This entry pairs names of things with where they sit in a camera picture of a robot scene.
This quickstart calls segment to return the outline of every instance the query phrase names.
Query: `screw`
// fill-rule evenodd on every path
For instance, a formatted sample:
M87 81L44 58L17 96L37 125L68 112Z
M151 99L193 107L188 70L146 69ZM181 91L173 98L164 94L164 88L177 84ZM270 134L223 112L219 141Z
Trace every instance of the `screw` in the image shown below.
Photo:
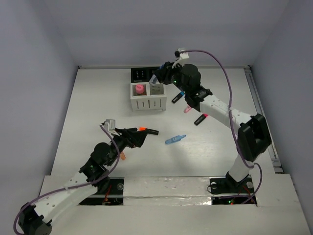
M122 183L119 183L119 184L117 185L117 189L118 189L118 190L123 190L123 188L124 188L124 185L123 185Z
M248 188L253 188L253 183L251 181L249 181L249 182L246 183L246 186Z

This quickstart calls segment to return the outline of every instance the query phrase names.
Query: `wall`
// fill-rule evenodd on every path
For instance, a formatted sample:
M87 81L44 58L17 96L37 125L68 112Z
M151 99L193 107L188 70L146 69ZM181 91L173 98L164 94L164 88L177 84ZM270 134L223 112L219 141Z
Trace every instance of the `wall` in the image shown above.
M54 161L77 66L41 0L0 1L0 228L38 196Z
M288 0L45 0L78 65L151 65L178 47L225 65L257 57ZM206 55L196 64L216 64Z
M290 1L252 69L279 158L313 232L313 1Z

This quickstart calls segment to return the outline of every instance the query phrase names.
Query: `white box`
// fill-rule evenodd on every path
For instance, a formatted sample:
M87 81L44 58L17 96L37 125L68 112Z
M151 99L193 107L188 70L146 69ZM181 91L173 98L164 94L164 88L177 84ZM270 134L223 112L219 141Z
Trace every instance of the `white box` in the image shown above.
M136 85L143 85L144 94L136 93ZM131 83L131 103L133 111L138 110L166 110L166 89L163 84L151 86L149 82Z

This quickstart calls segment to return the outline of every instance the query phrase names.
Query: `light blue marker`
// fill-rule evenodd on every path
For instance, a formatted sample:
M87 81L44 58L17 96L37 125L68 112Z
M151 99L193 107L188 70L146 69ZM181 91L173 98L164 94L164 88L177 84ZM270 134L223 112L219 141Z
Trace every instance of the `light blue marker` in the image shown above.
M182 136L175 136L173 138L170 138L168 140L165 141L165 144L171 144L171 143L176 143L178 141L180 141L181 139L185 138L186 135L182 135Z

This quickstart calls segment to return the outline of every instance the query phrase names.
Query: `pink object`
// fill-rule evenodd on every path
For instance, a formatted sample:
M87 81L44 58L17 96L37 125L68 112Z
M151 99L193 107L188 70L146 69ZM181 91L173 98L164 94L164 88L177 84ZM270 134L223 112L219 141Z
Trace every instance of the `pink object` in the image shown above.
M192 108L190 106L187 106L187 108L184 109L184 113L188 113Z
M135 89L136 89L136 93L137 94L142 94L142 93L145 92L145 89L144 89L143 85L136 85Z

